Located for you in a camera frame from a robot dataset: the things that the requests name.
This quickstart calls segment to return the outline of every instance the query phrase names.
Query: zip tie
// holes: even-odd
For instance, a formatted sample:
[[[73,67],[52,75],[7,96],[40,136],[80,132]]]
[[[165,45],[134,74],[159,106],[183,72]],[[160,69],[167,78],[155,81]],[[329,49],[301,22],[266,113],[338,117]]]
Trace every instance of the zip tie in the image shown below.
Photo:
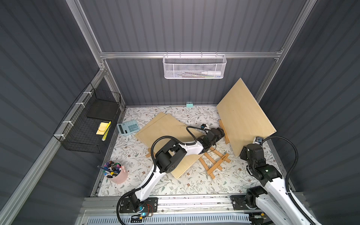
[[[90,96],[93,96],[93,95],[92,95],[92,94],[93,94],[92,92],[83,92],[83,93],[88,93],[88,94],[90,94]]]
[[[64,134],[54,134],[54,136],[60,136],[60,137],[63,137],[65,139]]]
[[[81,105],[84,106],[84,108],[85,108],[85,105],[84,105],[83,102],[78,102],[78,103],[75,103],[75,104],[81,104]]]
[[[72,124],[72,121],[69,120],[69,121],[63,121],[63,123],[70,123],[72,126],[74,126],[74,124]]]

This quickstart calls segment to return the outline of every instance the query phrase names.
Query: floral tablecloth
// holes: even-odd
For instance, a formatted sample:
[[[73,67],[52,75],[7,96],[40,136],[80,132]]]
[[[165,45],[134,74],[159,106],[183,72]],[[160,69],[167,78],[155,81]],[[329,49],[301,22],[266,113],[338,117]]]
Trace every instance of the floral tablecloth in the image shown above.
[[[216,107],[140,107],[127,108],[124,116],[124,122],[137,120],[140,127],[145,126],[159,112],[169,113],[180,122],[189,126],[198,126],[203,123],[211,128],[219,127],[219,113]],[[267,143],[263,144],[266,162],[279,167]],[[98,196],[121,196],[127,191],[137,188],[146,177],[152,166],[151,157],[147,158],[148,147],[137,140],[134,135],[119,135],[111,160],[120,161],[125,165],[129,175],[123,184],[115,184],[104,178]],[[205,168],[200,161],[196,161],[179,179],[175,179],[171,174],[165,175],[155,186],[152,195],[180,195],[180,194],[223,194],[223,193],[243,193],[249,187],[260,185],[256,179],[251,177],[246,171],[246,162],[239,156],[235,156],[231,145],[225,144],[224,138],[216,144],[216,150],[222,154],[229,153],[231,163],[223,162],[223,170],[216,169],[213,174],[213,180],[206,173]],[[210,152],[209,155],[215,160],[219,156]],[[213,164],[202,156],[208,167]]]

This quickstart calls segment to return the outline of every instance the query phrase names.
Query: calculator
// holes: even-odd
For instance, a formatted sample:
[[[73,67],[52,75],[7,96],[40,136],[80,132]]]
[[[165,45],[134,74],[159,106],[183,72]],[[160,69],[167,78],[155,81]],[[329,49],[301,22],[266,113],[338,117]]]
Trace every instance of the calculator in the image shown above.
[[[127,136],[140,130],[139,124],[136,120],[130,120],[125,123],[118,123],[116,127],[122,136]]]

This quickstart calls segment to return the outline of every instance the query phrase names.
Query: small teal object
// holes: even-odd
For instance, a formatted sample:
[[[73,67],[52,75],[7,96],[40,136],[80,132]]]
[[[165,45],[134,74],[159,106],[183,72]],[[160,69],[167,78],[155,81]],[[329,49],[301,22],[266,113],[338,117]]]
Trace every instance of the small teal object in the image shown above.
[[[186,102],[186,107],[187,107],[187,108],[192,108],[192,107],[194,107],[193,102]]]

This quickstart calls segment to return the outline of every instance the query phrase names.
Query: marker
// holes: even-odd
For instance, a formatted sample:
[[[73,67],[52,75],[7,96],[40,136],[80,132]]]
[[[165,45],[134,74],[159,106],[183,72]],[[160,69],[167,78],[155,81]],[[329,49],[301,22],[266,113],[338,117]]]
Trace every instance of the marker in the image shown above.
[[[105,169],[105,168],[103,168],[103,167],[101,167],[101,166],[98,166],[98,168],[103,169],[103,170],[106,170],[106,171],[109,171],[109,172],[112,172],[111,170]]]

